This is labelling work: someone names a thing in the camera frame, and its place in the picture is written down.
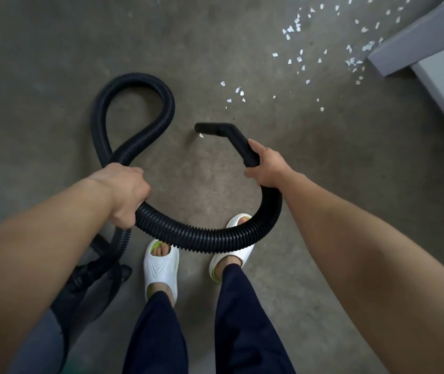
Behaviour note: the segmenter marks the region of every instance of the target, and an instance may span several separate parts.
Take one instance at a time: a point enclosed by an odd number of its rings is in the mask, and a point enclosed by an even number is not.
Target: black corrugated hose
[[[163,101],[163,110],[150,125],[113,152],[106,132],[106,113],[113,98],[129,87],[146,87],[154,90]],[[174,112],[174,95],[163,81],[154,76],[131,73],[110,81],[97,95],[91,117],[92,138],[102,167],[108,163],[130,165],[137,155],[165,132],[174,117]],[[205,229],[173,220],[143,202],[136,212],[136,226],[149,235],[178,248],[201,253],[223,253],[242,249],[262,239],[277,222],[281,206],[281,193],[277,189],[262,187],[260,208],[246,223],[231,228]],[[113,253],[103,255],[90,263],[85,272],[92,272],[93,278],[96,275],[101,277],[106,273],[125,251],[130,233],[130,230],[116,228],[111,243],[115,247]]]

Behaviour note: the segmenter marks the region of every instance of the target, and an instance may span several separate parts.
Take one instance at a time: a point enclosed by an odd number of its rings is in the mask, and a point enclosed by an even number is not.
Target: gray floor
[[[220,227],[236,213],[256,210],[259,191],[242,175],[234,149],[224,139],[193,133],[195,122],[233,122],[444,264],[444,117],[414,78],[384,79],[369,64],[354,74],[344,63],[365,57],[362,45],[387,39],[441,0],[412,0],[395,24],[404,1],[0,0],[0,220],[98,168],[89,134],[92,99],[114,76],[140,71],[163,79],[177,104],[171,127],[133,163],[144,168],[150,202],[161,211]],[[311,6],[316,13],[309,20]],[[299,7],[303,30],[286,41],[281,29],[293,24]],[[369,27],[366,34],[362,26]],[[353,55],[345,51],[348,44],[356,47]],[[300,49],[307,69],[296,74]],[[356,86],[359,74],[365,79]],[[246,103],[236,86],[243,87]],[[148,92],[120,97],[109,112],[112,144],[138,131],[159,108]],[[120,371],[144,306],[141,264],[149,240],[134,230],[123,262],[136,270],[71,352],[74,368]],[[208,260],[181,252],[176,311],[193,373],[214,371],[218,289],[207,276]],[[298,372],[384,372],[286,207],[245,272]]]

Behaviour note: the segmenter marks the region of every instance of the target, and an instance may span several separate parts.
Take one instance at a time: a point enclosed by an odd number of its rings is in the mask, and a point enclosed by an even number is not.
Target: hand
[[[110,223],[123,229],[134,226],[135,212],[151,190],[143,175],[140,168],[111,163],[88,177],[104,185],[112,196]]]
[[[251,149],[260,156],[260,165],[254,168],[246,168],[244,175],[254,178],[259,185],[278,188],[278,182],[282,175],[292,172],[293,169],[284,161],[279,152],[264,147],[253,139],[248,139],[248,143]]]

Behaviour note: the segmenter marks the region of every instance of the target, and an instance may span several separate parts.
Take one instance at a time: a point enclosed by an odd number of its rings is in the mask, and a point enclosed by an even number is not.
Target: black vacuum cleaner
[[[160,115],[147,127],[129,138],[114,152],[106,132],[106,113],[113,98],[130,87],[154,90],[163,101]],[[97,95],[91,114],[91,132],[102,167],[109,163],[130,165],[131,161],[153,143],[170,125],[175,113],[171,90],[160,79],[142,73],[121,75],[110,81]],[[246,167],[258,166],[260,159],[247,139],[229,123],[196,123],[194,130],[205,135],[228,138],[243,158]],[[261,187],[262,203],[254,216],[239,226],[206,229],[188,226],[143,202],[136,211],[136,226],[167,244],[200,253],[223,253],[242,249],[262,239],[274,227],[281,213],[282,196],[274,188]],[[120,264],[130,240],[131,230],[116,228],[111,242],[97,235],[92,250],[99,256],[75,268],[66,285],[32,333],[28,336],[7,371],[9,374],[59,373],[83,329],[99,317],[118,294],[131,268]],[[89,288],[99,279],[104,288],[101,301],[83,312],[82,304]]]

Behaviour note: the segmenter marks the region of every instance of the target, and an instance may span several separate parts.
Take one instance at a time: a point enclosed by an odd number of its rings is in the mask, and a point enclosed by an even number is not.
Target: navy pants
[[[227,265],[215,315],[217,373],[294,373],[284,346],[237,264]],[[139,317],[124,374],[187,373],[188,351],[167,295],[150,297]]]

